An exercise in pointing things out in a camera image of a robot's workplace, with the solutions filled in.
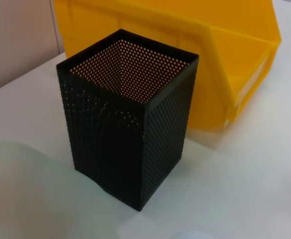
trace yellow storage bin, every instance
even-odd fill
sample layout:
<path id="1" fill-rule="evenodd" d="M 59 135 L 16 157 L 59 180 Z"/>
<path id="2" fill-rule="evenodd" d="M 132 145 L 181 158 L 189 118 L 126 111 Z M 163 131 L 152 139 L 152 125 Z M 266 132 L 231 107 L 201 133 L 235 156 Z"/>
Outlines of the yellow storage bin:
<path id="1" fill-rule="evenodd" d="M 70 57 L 122 28 L 200 55 L 188 126 L 235 121 L 281 42 L 271 0 L 54 0 Z"/>

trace mesh pencil cup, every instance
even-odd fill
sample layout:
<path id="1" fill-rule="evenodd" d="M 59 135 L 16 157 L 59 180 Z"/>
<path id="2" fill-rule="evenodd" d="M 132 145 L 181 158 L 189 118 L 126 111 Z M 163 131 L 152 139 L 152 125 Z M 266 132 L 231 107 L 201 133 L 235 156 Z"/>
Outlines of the mesh pencil cup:
<path id="1" fill-rule="evenodd" d="M 141 211 L 181 158 L 198 60 L 119 30 L 58 64 L 75 169 Z"/>

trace white desk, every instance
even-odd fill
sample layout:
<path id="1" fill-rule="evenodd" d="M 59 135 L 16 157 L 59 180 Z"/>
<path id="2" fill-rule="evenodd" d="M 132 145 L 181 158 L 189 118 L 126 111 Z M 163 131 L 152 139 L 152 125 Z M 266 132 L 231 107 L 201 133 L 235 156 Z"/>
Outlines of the white desk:
<path id="1" fill-rule="evenodd" d="M 200 230 L 216 239 L 291 239 L 291 3 L 275 1 L 283 43 L 272 71 L 223 135 L 188 132 L 180 163 L 141 213 L 116 201 L 121 239 Z M 72 167 L 55 65 L 0 89 L 0 139 Z"/>

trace perforated metal mesh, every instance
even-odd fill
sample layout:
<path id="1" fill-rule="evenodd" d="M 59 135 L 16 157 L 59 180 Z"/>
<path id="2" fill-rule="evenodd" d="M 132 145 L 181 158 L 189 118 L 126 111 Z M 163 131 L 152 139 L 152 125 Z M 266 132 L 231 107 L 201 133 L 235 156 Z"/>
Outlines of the perforated metal mesh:
<path id="1" fill-rule="evenodd" d="M 187 65 L 189 63 L 120 40 L 70 71 L 99 87 L 146 103 Z"/>
<path id="2" fill-rule="evenodd" d="M 181 157 L 197 64 L 125 31 L 59 64 L 76 170 L 140 211 Z"/>

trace black perforated container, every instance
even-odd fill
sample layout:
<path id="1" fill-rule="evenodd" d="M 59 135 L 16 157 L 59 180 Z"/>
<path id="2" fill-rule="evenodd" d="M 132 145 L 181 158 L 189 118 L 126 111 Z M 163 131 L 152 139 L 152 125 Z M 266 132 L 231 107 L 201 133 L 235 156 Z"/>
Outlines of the black perforated container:
<path id="1" fill-rule="evenodd" d="M 75 169 L 141 211 L 181 158 L 197 66 L 124 30 L 58 64 Z"/>

